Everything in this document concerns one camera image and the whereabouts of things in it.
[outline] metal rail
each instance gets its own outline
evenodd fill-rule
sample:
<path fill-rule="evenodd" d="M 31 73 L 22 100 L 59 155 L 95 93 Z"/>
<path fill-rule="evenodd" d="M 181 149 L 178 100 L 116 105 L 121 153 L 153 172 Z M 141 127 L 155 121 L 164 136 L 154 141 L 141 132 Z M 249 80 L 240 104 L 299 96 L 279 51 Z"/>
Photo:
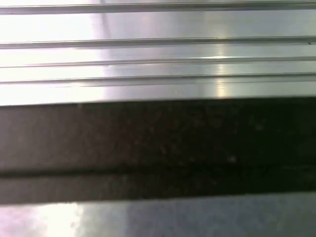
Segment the metal rail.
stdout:
<path fill-rule="evenodd" d="M 145 47 L 164 45 L 190 44 L 272 44 L 316 42 L 316 36 L 293 37 L 235 37 L 235 38 L 160 38 L 160 39 L 102 39 L 74 41 L 43 41 L 43 42 L 3 42 L 0 49 L 31 49 L 31 48 L 87 48 L 87 47 Z"/>
<path fill-rule="evenodd" d="M 316 1 L 131 3 L 86 5 L 1 6 L 0 15 L 84 14 L 167 11 L 256 11 L 316 9 Z"/>

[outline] silver metal plate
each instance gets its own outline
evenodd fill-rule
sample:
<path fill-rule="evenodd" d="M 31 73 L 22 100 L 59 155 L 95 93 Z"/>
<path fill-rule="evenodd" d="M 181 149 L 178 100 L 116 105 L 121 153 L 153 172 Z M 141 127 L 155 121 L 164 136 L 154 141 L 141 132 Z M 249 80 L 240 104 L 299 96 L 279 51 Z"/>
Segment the silver metal plate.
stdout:
<path fill-rule="evenodd" d="M 316 194 L 0 207 L 5 237 L 314 237 Z"/>
<path fill-rule="evenodd" d="M 0 105 L 315 96 L 315 12 L 308 0 L 2 0 Z"/>

